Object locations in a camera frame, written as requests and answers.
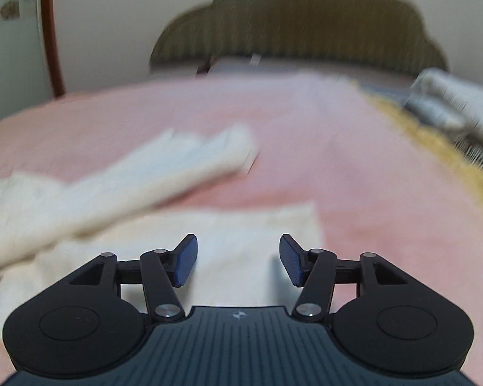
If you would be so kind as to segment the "cream white pants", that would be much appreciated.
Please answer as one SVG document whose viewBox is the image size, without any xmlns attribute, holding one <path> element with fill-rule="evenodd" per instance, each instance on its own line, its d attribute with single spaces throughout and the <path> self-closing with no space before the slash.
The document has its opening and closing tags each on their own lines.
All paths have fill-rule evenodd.
<svg viewBox="0 0 483 386">
<path fill-rule="evenodd" d="M 23 302 L 100 253 L 135 259 L 195 233 L 204 247 L 191 294 L 202 304 L 260 305 L 288 300 L 277 246 L 291 234 L 322 240 L 309 203 L 220 211 L 164 210 L 181 194 L 246 175 L 258 149 L 233 126 L 209 138 L 162 133 L 104 171 L 64 184 L 17 172 L 0 178 L 0 328 Z"/>
</svg>

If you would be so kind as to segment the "pink floral bed sheet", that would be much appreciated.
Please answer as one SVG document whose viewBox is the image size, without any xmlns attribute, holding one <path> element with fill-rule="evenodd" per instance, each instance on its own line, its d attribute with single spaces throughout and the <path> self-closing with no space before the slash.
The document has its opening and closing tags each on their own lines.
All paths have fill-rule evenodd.
<svg viewBox="0 0 483 386">
<path fill-rule="evenodd" d="M 258 149 L 249 172 L 197 187 L 163 209 L 313 205 L 322 234 L 316 247 L 347 259 L 378 253 L 468 313 L 475 341 L 463 369 L 483 385 L 483 208 L 452 169 L 360 92 L 342 78 L 296 73 L 76 94 L 0 122 L 0 178 L 20 172 L 70 184 L 165 132 L 209 138 L 245 127 Z M 3 324 L 0 381 L 11 370 Z"/>
</svg>

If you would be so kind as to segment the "yellow patterned cloth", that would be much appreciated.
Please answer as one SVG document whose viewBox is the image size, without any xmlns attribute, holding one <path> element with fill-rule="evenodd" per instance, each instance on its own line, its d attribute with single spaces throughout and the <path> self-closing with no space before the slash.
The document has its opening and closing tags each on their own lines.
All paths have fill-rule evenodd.
<svg viewBox="0 0 483 386">
<path fill-rule="evenodd" d="M 472 164 L 436 129 L 421 124 L 415 116 L 401 108 L 391 98 L 376 92 L 361 91 L 360 94 L 375 108 L 389 117 L 402 132 L 452 169 L 477 203 L 483 208 L 483 168 Z"/>
</svg>

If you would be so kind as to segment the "striped grey pillow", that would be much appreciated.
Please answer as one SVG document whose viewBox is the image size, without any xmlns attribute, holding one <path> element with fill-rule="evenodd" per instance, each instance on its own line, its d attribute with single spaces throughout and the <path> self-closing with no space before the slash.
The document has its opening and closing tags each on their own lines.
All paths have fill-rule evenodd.
<svg viewBox="0 0 483 386">
<path fill-rule="evenodd" d="M 208 73 L 295 73 L 311 72 L 349 77 L 364 85 L 386 86 L 407 89 L 413 84 L 414 76 L 397 73 L 368 65 L 328 62 L 308 59 L 270 58 L 255 55 L 243 57 L 221 57 L 214 59 Z"/>
</svg>

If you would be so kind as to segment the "grey white folded blanket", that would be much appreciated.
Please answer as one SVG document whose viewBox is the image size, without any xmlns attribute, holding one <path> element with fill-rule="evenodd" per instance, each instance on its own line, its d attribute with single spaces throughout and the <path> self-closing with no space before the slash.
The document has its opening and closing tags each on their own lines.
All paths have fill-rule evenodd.
<svg viewBox="0 0 483 386">
<path fill-rule="evenodd" d="M 435 128 L 470 135 L 483 145 L 483 86 L 429 68 L 411 85 L 407 106 Z"/>
</svg>

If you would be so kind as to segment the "green upholstered headboard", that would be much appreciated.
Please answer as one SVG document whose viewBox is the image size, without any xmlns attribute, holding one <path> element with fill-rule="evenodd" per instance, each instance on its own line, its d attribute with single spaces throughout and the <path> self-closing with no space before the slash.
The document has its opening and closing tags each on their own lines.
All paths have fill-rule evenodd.
<svg viewBox="0 0 483 386">
<path fill-rule="evenodd" d="M 150 66 L 253 54 L 411 76 L 449 67 L 421 14 L 405 0 L 213 0 L 166 26 Z"/>
</svg>

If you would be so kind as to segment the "brown wooden door frame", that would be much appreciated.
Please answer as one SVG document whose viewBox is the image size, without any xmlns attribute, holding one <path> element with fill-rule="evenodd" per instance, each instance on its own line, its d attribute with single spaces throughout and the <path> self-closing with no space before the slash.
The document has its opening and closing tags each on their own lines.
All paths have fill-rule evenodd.
<svg viewBox="0 0 483 386">
<path fill-rule="evenodd" d="M 48 68 L 49 81 L 55 98 L 65 95 L 66 89 L 55 34 L 54 0 L 39 0 L 43 45 Z"/>
</svg>

